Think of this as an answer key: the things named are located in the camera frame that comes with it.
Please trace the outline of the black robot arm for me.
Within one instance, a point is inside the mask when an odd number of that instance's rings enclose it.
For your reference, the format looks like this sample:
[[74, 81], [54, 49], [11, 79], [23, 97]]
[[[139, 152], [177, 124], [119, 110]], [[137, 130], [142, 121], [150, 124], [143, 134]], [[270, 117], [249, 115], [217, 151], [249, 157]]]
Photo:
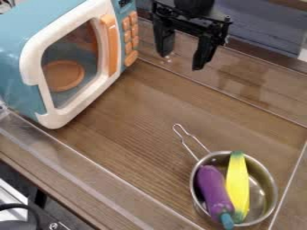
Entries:
[[231, 17], [215, 9], [215, 0], [153, 0], [155, 45], [165, 58], [175, 46], [175, 32], [198, 38], [193, 70], [202, 70], [229, 38]]

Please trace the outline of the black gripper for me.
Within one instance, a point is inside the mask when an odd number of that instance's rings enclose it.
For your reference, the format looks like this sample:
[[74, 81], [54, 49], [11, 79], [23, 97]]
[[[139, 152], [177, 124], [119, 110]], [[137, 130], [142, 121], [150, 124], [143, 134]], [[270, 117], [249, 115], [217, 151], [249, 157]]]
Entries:
[[218, 45], [225, 45], [231, 17], [215, 6], [215, 0], [153, 0], [153, 22], [157, 51], [165, 58], [174, 50], [175, 32], [199, 37], [193, 70], [211, 61]]

